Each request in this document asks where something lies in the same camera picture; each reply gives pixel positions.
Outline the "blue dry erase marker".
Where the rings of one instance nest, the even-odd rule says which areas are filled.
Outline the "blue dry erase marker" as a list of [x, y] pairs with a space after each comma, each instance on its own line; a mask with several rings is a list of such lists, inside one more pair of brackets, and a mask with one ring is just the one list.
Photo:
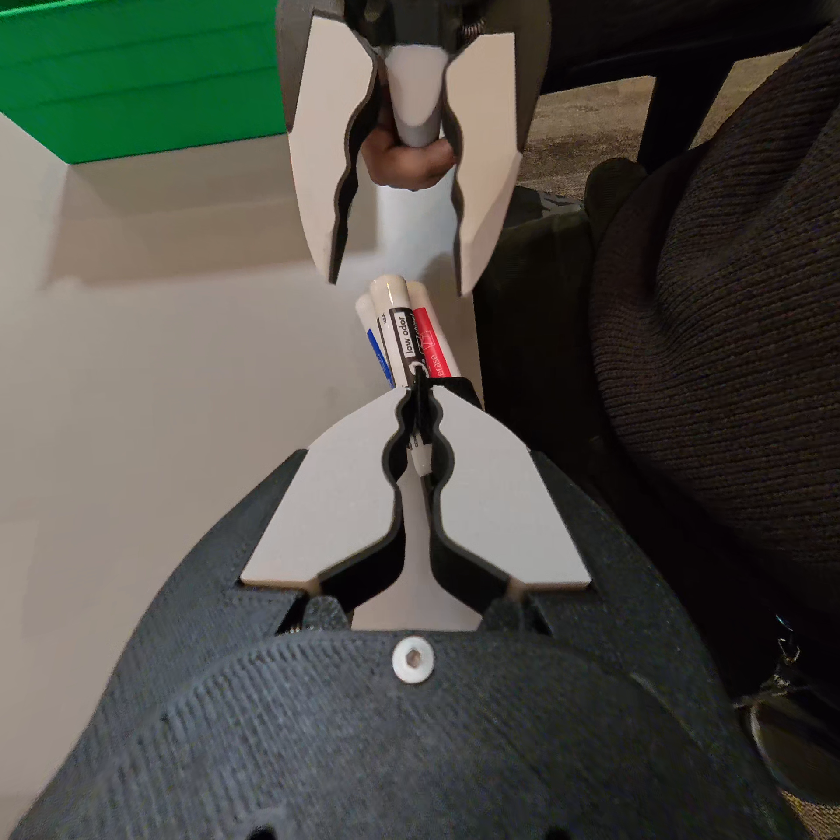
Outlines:
[[362, 293], [355, 302], [355, 310], [364, 329], [364, 334], [373, 349], [388, 385], [396, 387], [392, 366], [384, 342], [380, 317], [369, 291]]

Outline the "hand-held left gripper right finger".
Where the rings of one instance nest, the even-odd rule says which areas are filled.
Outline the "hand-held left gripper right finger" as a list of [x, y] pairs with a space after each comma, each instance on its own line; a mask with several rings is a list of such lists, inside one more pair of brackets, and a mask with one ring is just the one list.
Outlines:
[[436, 582], [479, 614], [498, 599], [588, 588], [592, 576], [529, 447], [450, 387], [427, 393]]

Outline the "person's torso in black sweater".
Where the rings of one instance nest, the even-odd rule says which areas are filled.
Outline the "person's torso in black sweater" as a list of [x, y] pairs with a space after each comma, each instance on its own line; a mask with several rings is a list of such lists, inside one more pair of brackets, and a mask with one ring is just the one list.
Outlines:
[[836, 19], [626, 199], [589, 309], [605, 413], [697, 546], [700, 614], [758, 607], [833, 655], [838, 101]]

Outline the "red dry erase marker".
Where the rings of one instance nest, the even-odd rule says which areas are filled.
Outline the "red dry erase marker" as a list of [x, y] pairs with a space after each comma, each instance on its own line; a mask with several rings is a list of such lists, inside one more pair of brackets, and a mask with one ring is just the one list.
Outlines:
[[425, 285], [410, 280], [406, 283], [423, 355], [431, 378], [455, 378], [461, 373], [455, 355], [445, 337]]

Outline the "person's dark trouser leg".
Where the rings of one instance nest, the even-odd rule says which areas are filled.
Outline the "person's dark trouser leg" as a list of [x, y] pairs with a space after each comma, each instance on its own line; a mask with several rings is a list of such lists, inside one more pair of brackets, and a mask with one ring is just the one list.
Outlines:
[[624, 158], [589, 174], [582, 207], [503, 230], [473, 300], [488, 414], [580, 487], [608, 430], [589, 330], [606, 228], [647, 173]]

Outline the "black dry erase marker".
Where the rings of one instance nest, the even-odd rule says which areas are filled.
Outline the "black dry erase marker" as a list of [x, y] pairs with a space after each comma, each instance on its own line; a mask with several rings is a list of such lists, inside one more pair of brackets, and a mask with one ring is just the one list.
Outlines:
[[398, 275], [379, 276], [371, 282], [370, 294], [395, 385], [412, 390], [417, 373], [427, 373], [427, 367], [406, 281]]

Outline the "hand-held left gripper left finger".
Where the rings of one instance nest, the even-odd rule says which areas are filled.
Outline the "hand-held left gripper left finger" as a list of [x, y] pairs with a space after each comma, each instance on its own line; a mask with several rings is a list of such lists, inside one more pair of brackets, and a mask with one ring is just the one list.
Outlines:
[[403, 571], [397, 481], [411, 392], [395, 388], [336, 422], [293, 459], [293, 476], [241, 575], [243, 585], [328, 595], [352, 611]]

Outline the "person's right hand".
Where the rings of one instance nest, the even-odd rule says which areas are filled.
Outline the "person's right hand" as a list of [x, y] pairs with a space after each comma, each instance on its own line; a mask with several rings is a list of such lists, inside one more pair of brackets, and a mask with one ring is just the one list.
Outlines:
[[377, 124], [360, 148], [368, 175], [375, 185], [422, 191], [437, 184], [456, 164], [454, 150], [446, 139], [422, 148], [406, 146], [399, 140], [390, 104], [386, 103]]

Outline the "grey desk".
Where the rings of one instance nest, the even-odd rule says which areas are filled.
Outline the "grey desk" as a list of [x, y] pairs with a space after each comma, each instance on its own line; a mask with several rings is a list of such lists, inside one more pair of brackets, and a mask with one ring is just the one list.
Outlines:
[[364, 166], [336, 287], [285, 136], [70, 166], [2, 116], [2, 838], [154, 595], [289, 454], [385, 390], [354, 302], [429, 285], [480, 391], [446, 177]]

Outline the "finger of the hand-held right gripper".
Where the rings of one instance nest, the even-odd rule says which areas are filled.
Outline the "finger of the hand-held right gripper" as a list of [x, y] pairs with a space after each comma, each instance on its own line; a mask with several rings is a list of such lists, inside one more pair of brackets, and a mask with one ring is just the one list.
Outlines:
[[330, 284], [340, 273], [349, 210], [358, 190], [359, 149], [376, 121], [378, 96], [372, 49], [343, 21], [313, 15], [289, 152], [311, 259]]
[[471, 294], [488, 266], [522, 160], [516, 57], [513, 33], [480, 35], [444, 71], [444, 134], [456, 154], [451, 197], [460, 297]]

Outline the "green plastic bin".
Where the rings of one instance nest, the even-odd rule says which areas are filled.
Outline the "green plastic bin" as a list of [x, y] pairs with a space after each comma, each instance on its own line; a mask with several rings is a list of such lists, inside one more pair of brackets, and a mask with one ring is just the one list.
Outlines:
[[284, 134], [275, 7], [2, 2], [2, 114], [71, 165]]

